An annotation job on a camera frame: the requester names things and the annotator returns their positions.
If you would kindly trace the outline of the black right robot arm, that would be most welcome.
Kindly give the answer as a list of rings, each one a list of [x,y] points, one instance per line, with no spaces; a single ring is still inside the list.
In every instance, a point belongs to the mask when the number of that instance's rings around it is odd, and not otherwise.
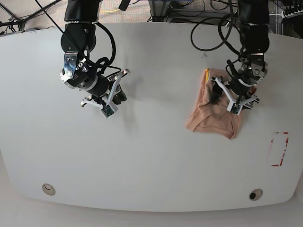
[[[119,104],[127,100],[120,81],[130,71],[112,66],[116,43],[110,31],[98,20],[100,8],[99,0],[68,1],[64,18],[66,25],[61,37],[64,66],[60,79],[67,87],[89,94],[82,99],[81,107],[93,105],[108,118],[117,112]],[[96,46],[97,27],[108,35],[112,53],[110,58],[102,57],[93,62],[89,54]]]

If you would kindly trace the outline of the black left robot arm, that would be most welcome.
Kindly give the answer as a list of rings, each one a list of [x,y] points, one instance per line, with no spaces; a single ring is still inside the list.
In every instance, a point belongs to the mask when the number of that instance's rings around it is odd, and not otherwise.
[[[237,8],[236,13],[231,12],[220,20],[218,32],[223,43],[238,56],[241,68],[235,69],[234,63],[228,60],[226,71],[229,78],[212,78],[211,103],[216,103],[219,96],[225,94],[228,98],[227,111],[239,115],[243,109],[252,109],[254,103],[259,103],[254,87],[267,75],[264,54],[269,48],[269,9],[266,0],[240,0]],[[233,24],[236,18],[239,19],[242,45],[239,51],[231,46],[221,29],[223,21],[228,19]]]

